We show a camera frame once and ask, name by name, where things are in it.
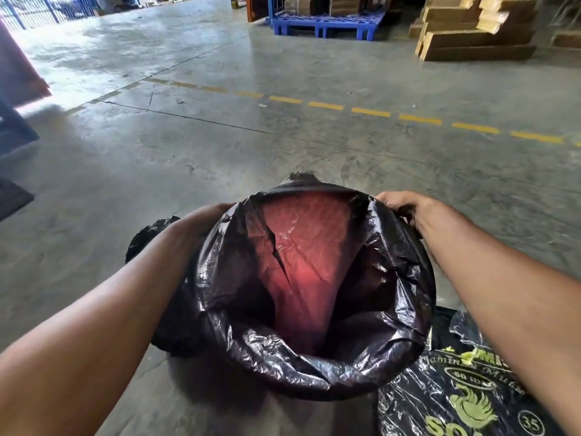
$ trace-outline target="person's left arm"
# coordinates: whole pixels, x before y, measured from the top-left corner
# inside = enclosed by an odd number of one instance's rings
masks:
[[[124,392],[204,234],[231,205],[179,220],[0,355],[0,435],[93,435]]]

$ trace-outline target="person's right arm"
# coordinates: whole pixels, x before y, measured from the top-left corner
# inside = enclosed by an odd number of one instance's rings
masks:
[[[581,283],[414,192],[377,199],[411,216],[469,313],[567,434],[581,435]]]

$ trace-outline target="blue fence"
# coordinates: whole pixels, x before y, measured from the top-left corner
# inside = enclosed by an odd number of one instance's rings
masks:
[[[154,0],[127,0],[145,7]],[[0,21],[10,31],[94,17],[97,0],[0,0]]]

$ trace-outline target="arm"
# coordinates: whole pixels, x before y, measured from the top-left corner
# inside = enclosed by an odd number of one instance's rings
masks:
[[[0,355],[0,435],[92,435],[135,373],[195,249],[229,205],[201,208]]]
[[[414,192],[378,200],[409,216],[478,326],[569,434],[581,434],[581,283]]]

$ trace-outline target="concrete floor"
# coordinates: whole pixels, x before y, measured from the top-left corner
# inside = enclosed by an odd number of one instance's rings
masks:
[[[119,269],[144,225],[242,199],[299,170],[371,194],[431,193],[581,277],[579,53],[420,64],[409,41],[285,38],[245,21],[229,0],[193,0],[17,37],[54,98],[30,117],[40,141],[0,159],[0,175],[36,197],[0,224],[0,349]],[[440,304],[460,305],[441,273],[438,291]],[[372,402],[291,401],[213,355],[168,361],[150,348],[99,434],[372,434]]]

